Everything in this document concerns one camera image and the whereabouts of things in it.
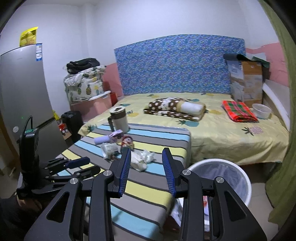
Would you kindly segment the left hand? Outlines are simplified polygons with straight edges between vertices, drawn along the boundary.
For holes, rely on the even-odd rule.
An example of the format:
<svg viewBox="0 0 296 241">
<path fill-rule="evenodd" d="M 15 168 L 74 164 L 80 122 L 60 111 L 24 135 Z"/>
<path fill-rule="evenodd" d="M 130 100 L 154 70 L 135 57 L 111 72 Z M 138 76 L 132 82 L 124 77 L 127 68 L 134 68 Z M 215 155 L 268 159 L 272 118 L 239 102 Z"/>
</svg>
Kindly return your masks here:
<svg viewBox="0 0 296 241">
<path fill-rule="evenodd" d="M 41 211 L 42 210 L 41 203 L 36 201 L 36 200 L 32 200 L 32 199 L 22 200 L 22 199 L 19 199 L 18 196 L 16 196 L 16 199 L 17 199 L 17 202 L 18 202 L 18 204 L 19 204 L 19 206 L 21 208 L 32 209 L 32 210 L 35 210 L 35 211 Z"/>
</svg>

